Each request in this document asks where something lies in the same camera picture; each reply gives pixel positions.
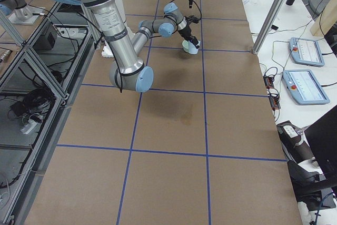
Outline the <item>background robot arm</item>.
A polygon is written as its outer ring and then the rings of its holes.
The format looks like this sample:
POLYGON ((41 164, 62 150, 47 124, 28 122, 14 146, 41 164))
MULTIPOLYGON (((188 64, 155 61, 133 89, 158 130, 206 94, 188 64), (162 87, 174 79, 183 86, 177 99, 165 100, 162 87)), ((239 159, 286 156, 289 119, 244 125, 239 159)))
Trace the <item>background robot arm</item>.
POLYGON ((16 25, 32 25, 36 20, 26 0, 1 0, 1 11, 16 25))

